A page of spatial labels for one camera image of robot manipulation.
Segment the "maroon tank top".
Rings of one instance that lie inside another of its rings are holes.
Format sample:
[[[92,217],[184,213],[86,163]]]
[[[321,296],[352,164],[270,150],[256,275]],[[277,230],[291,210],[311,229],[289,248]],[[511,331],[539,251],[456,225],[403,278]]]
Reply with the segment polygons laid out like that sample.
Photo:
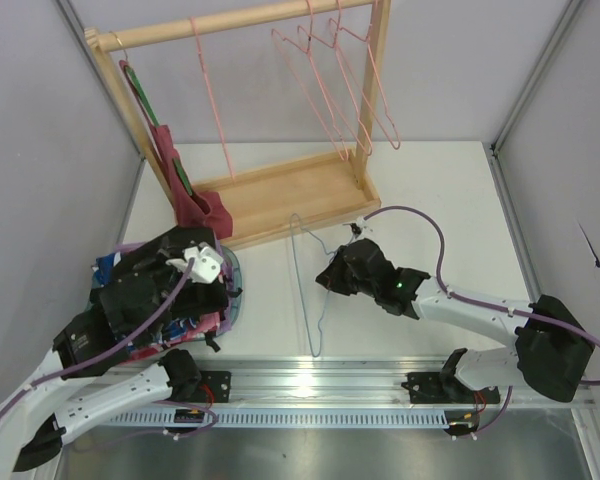
[[[198,191],[192,186],[170,129],[158,121],[134,69],[126,60],[120,60],[119,67],[151,133],[161,172],[171,192],[176,224],[181,227],[209,227],[219,240],[231,237],[233,218],[220,194]]]

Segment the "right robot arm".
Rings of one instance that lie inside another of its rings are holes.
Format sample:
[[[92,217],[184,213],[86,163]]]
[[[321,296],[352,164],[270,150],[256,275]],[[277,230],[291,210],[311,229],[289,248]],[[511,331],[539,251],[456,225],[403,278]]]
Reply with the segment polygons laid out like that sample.
[[[365,294],[395,316],[438,321],[496,341],[496,349],[463,347],[450,354],[440,381],[453,398],[491,386],[527,385],[550,400],[568,403],[594,352],[559,299],[460,301],[430,274],[394,266],[370,239],[341,246],[316,282],[344,296]]]

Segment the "blue wire hanger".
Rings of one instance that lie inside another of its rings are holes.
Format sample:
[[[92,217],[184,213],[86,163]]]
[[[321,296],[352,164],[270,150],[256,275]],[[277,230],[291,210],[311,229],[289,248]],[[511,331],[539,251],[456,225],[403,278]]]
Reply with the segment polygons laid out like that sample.
[[[305,226],[302,217],[298,213],[292,213],[290,215],[290,217],[289,217],[289,237],[290,237],[290,242],[291,242],[291,254],[292,254],[295,279],[296,279],[296,283],[297,283],[297,287],[298,287],[298,295],[299,295],[299,300],[300,300],[302,319],[303,319],[303,323],[304,323],[304,327],[305,327],[305,333],[306,333],[307,342],[308,342],[308,346],[309,346],[309,352],[311,354],[311,357],[313,359],[318,359],[322,356],[322,352],[323,352],[323,348],[324,348],[323,321],[324,321],[326,313],[327,313],[327,307],[328,307],[330,293],[327,292],[325,294],[325,299],[323,302],[322,310],[321,310],[320,316],[316,322],[316,328],[317,328],[317,332],[318,332],[318,342],[317,342],[317,346],[314,346],[314,340],[312,337],[312,327],[311,327],[311,324],[309,321],[309,315],[308,315],[308,310],[307,310],[307,305],[306,305],[305,295],[304,295],[303,282],[302,282],[302,278],[301,278],[299,254],[298,254],[298,248],[297,248],[297,244],[296,244],[296,235],[295,235],[296,230],[299,230],[303,234],[308,234],[310,237],[312,237],[314,240],[316,240],[318,242],[318,244],[321,246],[323,254],[327,257],[329,262],[332,262],[335,259],[336,251],[329,250],[327,248],[325,242],[319,236],[317,236],[313,231],[311,231],[309,228],[307,228]]]

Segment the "green hanger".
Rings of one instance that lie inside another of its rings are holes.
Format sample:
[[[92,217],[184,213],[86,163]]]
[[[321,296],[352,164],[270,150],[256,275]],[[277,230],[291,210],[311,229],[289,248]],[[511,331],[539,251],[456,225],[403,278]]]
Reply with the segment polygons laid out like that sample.
[[[193,189],[182,166],[179,153],[174,147],[169,127],[161,124],[157,119],[135,70],[129,62],[120,60],[119,67],[149,127],[158,155],[160,169],[167,180],[168,186],[179,195],[184,195],[186,198],[190,197],[193,194]]]

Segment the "wooden clothes rack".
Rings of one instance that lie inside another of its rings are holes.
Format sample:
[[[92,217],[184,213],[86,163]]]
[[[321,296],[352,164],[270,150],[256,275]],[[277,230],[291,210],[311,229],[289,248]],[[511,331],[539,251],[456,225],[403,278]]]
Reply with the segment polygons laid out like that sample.
[[[316,15],[359,7],[357,1],[313,1]],[[196,17],[199,36],[308,17],[304,1],[285,1]],[[120,32],[101,33],[95,28],[84,32],[85,40],[103,76],[116,108],[122,114],[132,139],[148,162],[167,200],[171,192],[161,172],[158,155],[146,120],[111,54],[131,48],[193,37],[189,19],[137,27]],[[342,161],[334,148],[329,153],[306,156],[288,162],[205,180],[193,185],[198,191],[215,191],[233,218],[233,234],[225,243],[230,248],[246,248],[288,236],[292,213],[313,226],[332,226],[340,220],[368,213],[381,204],[367,174],[369,157],[348,147],[348,161]]]

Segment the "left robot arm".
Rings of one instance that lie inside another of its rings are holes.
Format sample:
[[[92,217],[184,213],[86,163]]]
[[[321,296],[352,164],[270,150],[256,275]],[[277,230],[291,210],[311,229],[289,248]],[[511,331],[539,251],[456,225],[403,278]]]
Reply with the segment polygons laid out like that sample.
[[[197,390],[201,372],[186,350],[172,350],[135,376],[86,394],[125,353],[130,341],[151,326],[173,302],[169,297],[127,338],[81,363],[63,361],[58,348],[0,402],[0,479],[35,469],[66,444],[118,414],[153,402],[185,403]]]

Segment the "aluminium mounting rail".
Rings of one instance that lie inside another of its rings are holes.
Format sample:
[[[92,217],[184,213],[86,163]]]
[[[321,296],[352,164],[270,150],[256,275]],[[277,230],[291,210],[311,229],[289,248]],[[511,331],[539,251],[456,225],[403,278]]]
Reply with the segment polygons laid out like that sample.
[[[245,408],[393,408],[411,406],[407,374],[442,367],[440,357],[197,357],[202,370],[228,371],[227,406]]]

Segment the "blue plastic laundry basket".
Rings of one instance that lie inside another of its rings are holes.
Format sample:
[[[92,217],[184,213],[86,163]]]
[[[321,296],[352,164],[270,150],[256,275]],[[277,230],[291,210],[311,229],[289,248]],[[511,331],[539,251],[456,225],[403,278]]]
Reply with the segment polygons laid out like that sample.
[[[114,248],[112,253],[98,257],[92,265],[92,287],[100,288],[106,285],[111,280],[113,267],[121,261],[121,257],[143,245],[143,242],[120,244]],[[214,333],[218,338],[232,329],[241,308],[240,290],[243,287],[243,277],[236,255],[227,247],[222,247],[222,254],[224,257],[222,280],[228,290],[228,307],[218,320],[190,318],[173,321],[169,327],[163,330],[160,342],[154,343],[153,347],[161,346],[162,349],[165,349],[167,346],[185,342],[204,342],[206,334]]]

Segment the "black trousers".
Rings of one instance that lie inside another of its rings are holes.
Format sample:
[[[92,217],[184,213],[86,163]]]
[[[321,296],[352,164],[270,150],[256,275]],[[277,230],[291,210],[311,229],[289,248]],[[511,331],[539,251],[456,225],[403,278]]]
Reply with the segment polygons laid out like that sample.
[[[104,314],[114,337],[128,337],[164,303],[182,277],[169,265],[184,250],[205,243],[214,247],[216,238],[207,227],[174,227],[127,253],[115,253],[96,260],[96,286],[90,302]],[[222,316],[229,297],[221,278],[211,284],[187,281],[175,300],[130,346],[135,349],[163,343],[186,326],[195,326],[205,315]]]

